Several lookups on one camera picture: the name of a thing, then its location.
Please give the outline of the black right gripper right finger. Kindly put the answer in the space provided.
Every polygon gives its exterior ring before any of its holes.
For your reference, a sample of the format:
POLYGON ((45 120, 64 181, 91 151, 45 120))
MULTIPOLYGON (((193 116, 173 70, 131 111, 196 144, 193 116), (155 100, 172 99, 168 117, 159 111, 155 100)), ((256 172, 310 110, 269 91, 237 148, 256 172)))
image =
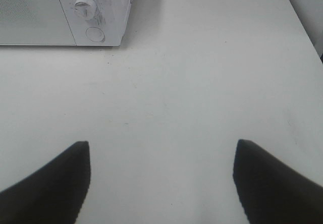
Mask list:
POLYGON ((256 143, 237 143, 233 180, 249 223, 322 223, 322 186, 256 143))

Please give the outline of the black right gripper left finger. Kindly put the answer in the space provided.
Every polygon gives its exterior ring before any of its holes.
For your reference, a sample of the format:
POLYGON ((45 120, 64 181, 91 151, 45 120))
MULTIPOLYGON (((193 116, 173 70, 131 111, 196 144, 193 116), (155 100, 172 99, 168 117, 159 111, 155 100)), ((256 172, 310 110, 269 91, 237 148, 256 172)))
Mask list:
POLYGON ((1 191, 1 223, 75 223, 89 186, 89 143, 79 141, 1 191))

